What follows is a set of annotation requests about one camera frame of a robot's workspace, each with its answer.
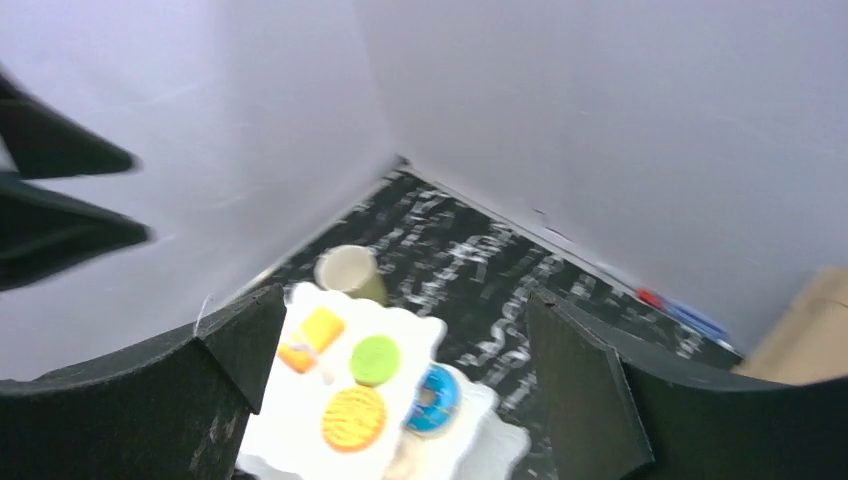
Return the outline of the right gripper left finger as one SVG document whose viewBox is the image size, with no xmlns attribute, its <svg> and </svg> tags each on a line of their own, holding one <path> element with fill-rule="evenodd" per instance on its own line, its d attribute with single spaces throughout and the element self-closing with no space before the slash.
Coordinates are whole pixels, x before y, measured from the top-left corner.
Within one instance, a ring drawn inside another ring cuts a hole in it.
<svg viewBox="0 0 848 480">
<path fill-rule="evenodd" d="M 113 353 L 1 384 L 5 479 L 228 479 L 261 410 L 279 284 Z"/>
</svg>

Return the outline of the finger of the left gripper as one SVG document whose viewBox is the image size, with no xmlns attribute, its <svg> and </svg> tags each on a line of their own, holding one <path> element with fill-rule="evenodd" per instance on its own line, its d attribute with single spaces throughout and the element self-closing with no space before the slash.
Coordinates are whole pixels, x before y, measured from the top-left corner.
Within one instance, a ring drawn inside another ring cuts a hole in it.
<svg viewBox="0 0 848 480">
<path fill-rule="evenodd" d="M 127 172 L 135 157 L 64 116 L 1 75 L 1 138 L 28 180 Z"/>
<path fill-rule="evenodd" d="M 116 212 L 1 177 L 1 290 L 52 275 L 151 238 L 145 225 Z"/>
</svg>

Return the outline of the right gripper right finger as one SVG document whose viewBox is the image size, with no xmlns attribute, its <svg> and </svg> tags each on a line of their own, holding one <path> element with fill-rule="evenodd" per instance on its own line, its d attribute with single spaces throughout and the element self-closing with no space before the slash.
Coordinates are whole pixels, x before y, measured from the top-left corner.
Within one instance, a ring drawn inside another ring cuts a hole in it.
<svg viewBox="0 0 848 480">
<path fill-rule="evenodd" d="M 843 479 L 847 381 L 769 382 L 679 357 L 546 289 L 530 351 L 563 479 Z"/>
</svg>

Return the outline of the orange rectangular biscuit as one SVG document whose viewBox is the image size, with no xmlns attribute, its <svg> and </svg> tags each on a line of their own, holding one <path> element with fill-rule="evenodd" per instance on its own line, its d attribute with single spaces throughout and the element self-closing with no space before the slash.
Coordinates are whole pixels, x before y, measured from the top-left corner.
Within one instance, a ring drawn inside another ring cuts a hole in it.
<svg viewBox="0 0 848 480">
<path fill-rule="evenodd" d="M 340 316 L 325 307 L 316 307 L 281 340 L 276 356 L 296 373 L 307 373 L 345 329 Z"/>
</svg>

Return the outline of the orange round cookie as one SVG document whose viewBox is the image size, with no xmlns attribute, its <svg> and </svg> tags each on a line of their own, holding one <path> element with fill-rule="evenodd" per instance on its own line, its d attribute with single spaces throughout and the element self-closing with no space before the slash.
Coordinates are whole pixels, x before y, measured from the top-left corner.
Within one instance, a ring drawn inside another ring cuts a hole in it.
<svg viewBox="0 0 848 480">
<path fill-rule="evenodd" d="M 371 446 L 382 434 L 387 407 L 374 388 L 353 386 L 337 392 L 321 417 L 321 433 L 331 449 L 354 453 Z"/>
</svg>

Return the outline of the white three-tier cake stand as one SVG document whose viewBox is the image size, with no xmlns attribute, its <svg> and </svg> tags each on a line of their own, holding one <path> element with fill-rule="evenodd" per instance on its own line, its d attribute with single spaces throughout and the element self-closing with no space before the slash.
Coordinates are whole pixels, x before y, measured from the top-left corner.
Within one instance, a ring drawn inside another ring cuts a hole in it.
<svg viewBox="0 0 848 480">
<path fill-rule="evenodd" d="M 275 359 L 237 458 L 261 479 L 507 479 L 528 433 L 495 392 L 436 361 L 444 321 L 310 283 L 287 304 L 283 345 L 336 330 L 305 368 Z"/>
</svg>

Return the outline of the blue frosted donut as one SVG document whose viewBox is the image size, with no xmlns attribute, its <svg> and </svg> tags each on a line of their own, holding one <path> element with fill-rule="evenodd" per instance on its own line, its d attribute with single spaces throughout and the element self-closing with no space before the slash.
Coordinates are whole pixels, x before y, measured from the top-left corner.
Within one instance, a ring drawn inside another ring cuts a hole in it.
<svg viewBox="0 0 848 480">
<path fill-rule="evenodd" d="M 419 386 L 404 430 L 422 437 L 445 433 L 458 415 L 462 397 L 456 375 L 446 366 L 432 363 Z"/>
</svg>

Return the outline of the green round cookie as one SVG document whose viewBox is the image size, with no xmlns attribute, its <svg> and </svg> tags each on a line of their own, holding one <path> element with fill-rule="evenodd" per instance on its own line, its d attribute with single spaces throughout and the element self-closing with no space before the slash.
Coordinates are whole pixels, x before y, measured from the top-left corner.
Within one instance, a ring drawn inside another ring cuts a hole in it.
<svg viewBox="0 0 848 480">
<path fill-rule="evenodd" d="M 397 343 L 387 335 L 372 335 L 353 349 L 348 368 L 356 383 L 377 387 L 388 382 L 400 365 Z"/>
</svg>

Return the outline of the yellow-green cup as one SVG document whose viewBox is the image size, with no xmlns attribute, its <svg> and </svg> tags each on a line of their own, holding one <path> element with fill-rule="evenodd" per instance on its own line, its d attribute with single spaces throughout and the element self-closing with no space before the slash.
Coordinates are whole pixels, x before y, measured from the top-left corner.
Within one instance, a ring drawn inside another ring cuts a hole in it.
<svg viewBox="0 0 848 480">
<path fill-rule="evenodd" d="M 377 259 L 368 247 L 346 244 L 326 250 L 316 262 L 314 277 L 325 290 L 388 305 Z"/>
</svg>

